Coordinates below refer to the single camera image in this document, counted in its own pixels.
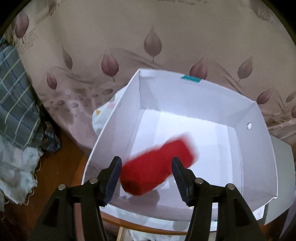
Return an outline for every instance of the open cardboard box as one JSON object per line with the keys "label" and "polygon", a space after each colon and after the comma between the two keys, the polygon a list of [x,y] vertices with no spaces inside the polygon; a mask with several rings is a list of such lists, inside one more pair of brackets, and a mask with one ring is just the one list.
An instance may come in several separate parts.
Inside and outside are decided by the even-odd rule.
{"label": "open cardboard box", "polygon": [[[155,145],[187,133],[198,159],[190,167],[213,185],[233,183],[252,211],[277,197],[273,146],[256,102],[220,85],[163,70],[139,69],[116,104],[89,157],[83,182]],[[173,176],[142,196],[118,182],[113,206],[148,217],[190,220]],[[218,205],[213,204],[212,219]]]}

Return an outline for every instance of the blue plaid blanket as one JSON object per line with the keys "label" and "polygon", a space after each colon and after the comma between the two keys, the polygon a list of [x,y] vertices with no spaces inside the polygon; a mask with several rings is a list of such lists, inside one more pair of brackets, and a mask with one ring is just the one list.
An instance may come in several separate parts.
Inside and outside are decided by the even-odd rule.
{"label": "blue plaid blanket", "polygon": [[18,148],[39,147],[44,131],[39,100],[18,52],[0,40],[0,134]]}

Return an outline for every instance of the teal tape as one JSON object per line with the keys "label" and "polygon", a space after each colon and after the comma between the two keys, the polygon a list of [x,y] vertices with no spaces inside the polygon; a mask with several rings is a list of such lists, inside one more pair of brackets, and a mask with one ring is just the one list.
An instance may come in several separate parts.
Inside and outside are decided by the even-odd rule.
{"label": "teal tape", "polygon": [[184,75],[181,79],[191,80],[191,81],[194,81],[194,82],[197,82],[197,83],[199,83],[202,80],[200,78],[196,78],[196,77],[193,77],[193,76],[190,76],[190,75]]}

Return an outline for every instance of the blurry red object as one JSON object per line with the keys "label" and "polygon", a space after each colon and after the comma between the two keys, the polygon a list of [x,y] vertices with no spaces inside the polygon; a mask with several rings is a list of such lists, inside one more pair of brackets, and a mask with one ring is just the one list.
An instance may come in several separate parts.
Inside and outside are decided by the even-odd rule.
{"label": "blurry red object", "polygon": [[151,191],[172,174],[173,157],[179,157],[185,168],[193,164],[195,157],[185,138],[166,142],[128,161],[120,174],[123,189],[137,196]]}

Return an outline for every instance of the brown floor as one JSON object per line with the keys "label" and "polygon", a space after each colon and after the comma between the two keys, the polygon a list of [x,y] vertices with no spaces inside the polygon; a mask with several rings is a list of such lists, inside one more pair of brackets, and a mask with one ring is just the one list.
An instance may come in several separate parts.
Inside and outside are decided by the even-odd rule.
{"label": "brown floor", "polygon": [[[40,216],[49,197],[60,184],[67,186],[79,185],[81,182],[81,173],[85,167],[86,158],[83,152],[76,144],[61,132],[60,135],[62,149],[56,154],[45,152],[41,157],[41,169],[37,172],[38,187],[35,193],[29,199],[29,205],[8,204],[5,206],[5,212],[11,215],[19,224],[26,228],[28,234],[34,227],[37,218]],[[267,237],[277,240],[283,228],[286,213],[269,223],[261,226],[261,230]]]}

